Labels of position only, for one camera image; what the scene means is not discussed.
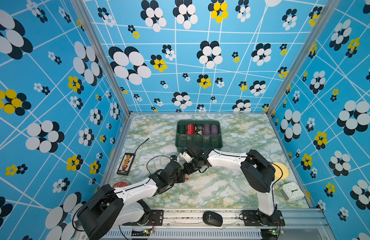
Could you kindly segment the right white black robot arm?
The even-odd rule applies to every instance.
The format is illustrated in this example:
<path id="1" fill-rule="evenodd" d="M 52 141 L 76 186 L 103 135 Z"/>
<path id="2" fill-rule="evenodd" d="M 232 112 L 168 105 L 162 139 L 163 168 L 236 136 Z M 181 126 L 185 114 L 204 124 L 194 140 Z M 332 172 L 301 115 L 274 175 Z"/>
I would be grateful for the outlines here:
<path id="1" fill-rule="evenodd" d="M 187 175 L 200 172 L 206 166 L 221 167 L 240 171 L 258 196 L 258 211 L 262 215 L 271 216 L 276 210 L 273 185 L 276 182 L 276 169 L 258 151 L 248 153 L 228 153 L 214 149 L 201 149 L 190 145 L 180 151 L 180 157 L 186 163 L 183 165 Z"/>

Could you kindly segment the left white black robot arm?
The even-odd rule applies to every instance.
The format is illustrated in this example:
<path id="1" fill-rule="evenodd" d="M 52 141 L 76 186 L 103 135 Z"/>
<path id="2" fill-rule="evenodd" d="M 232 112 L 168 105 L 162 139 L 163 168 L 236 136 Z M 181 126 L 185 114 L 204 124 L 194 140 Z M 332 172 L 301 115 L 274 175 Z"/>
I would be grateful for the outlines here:
<path id="1" fill-rule="evenodd" d="M 163 170 L 158 170 L 147 179 L 122 188 L 102 186 L 98 192 L 76 212 L 84 232 L 90 240 L 102 238 L 113 225 L 132 222 L 124 219 L 121 210 L 134 203 L 143 205 L 145 198 L 159 195 L 176 183 L 184 182 L 181 164 L 171 160 Z"/>

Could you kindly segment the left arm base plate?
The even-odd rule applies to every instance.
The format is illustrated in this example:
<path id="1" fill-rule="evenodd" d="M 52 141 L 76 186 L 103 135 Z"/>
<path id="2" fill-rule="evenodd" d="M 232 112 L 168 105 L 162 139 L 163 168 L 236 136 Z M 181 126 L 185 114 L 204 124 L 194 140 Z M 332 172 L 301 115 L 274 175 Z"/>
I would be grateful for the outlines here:
<path id="1" fill-rule="evenodd" d="M 164 210 L 150 210 L 145 212 L 138 220 L 129 221 L 123 226 L 162 226 Z"/>

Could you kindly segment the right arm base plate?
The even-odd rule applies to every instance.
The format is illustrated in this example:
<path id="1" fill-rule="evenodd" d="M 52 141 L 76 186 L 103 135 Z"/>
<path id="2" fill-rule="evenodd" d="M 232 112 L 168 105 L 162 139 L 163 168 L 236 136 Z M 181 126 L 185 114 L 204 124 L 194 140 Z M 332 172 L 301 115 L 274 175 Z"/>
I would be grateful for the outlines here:
<path id="1" fill-rule="evenodd" d="M 284 227 L 285 219 L 280 210 L 275 210 L 268 216 L 259 210 L 243 210 L 240 219 L 244 221 L 245 226 L 263 226 L 263 227 Z"/>

